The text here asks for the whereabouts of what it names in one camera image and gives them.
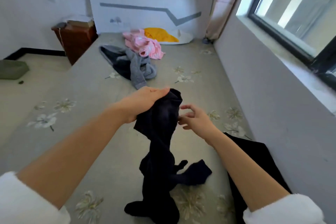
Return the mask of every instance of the yellow pillow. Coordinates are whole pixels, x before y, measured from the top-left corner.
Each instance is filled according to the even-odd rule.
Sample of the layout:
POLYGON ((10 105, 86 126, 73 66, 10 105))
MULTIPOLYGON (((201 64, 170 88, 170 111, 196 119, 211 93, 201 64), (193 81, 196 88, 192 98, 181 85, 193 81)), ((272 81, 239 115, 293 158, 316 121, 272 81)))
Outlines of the yellow pillow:
POLYGON ((163 28, 145 28, 145 36, 150 39, 156 39, 158 42, 179 42, 179 40, 168 34, 163 28))

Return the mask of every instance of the window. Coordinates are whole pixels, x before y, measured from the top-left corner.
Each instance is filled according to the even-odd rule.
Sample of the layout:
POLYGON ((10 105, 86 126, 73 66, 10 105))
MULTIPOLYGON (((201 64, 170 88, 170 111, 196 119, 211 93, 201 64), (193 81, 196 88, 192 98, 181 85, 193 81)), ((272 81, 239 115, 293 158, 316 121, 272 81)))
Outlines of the window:
POLYGON ((248 16, 336 90, 336 0, 254 0, 248 16))

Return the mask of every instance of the green object on floor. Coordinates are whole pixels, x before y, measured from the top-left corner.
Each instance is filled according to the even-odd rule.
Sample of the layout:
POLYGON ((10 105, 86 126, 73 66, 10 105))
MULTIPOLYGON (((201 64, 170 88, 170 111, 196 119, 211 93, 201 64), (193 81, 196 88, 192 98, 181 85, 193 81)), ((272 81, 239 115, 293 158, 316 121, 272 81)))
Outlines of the green object on floor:
POLYGON ((0 79, 16 80, 29 71, 26 62, 17 60, 0 60, 0 79))

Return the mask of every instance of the gray clothing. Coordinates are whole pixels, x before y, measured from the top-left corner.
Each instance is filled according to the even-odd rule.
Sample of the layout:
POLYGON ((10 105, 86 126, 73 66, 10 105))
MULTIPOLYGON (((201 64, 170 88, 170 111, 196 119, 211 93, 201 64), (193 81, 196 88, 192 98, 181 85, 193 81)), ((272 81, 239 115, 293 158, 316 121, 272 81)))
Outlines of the gray clothing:
POLYGON ((151 64, 150 58, 143 58, 130 48, 102 45, 99 51, 117 73, 131 80, 137 90, 146 86, 146 79, 156 76, 156 66, 151 64))

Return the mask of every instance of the brown wooden nightstand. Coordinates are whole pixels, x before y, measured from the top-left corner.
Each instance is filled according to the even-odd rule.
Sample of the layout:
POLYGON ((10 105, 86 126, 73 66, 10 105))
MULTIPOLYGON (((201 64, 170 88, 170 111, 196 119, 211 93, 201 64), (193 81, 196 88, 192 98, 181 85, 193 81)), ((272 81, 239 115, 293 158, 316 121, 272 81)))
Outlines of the brown wooden nightstand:
POLYGON ((64 28, 52 27, 64 48, 71 65, 86 52, 90 45, 98 38, 96 27, 78 27, 67 24, 64 28))

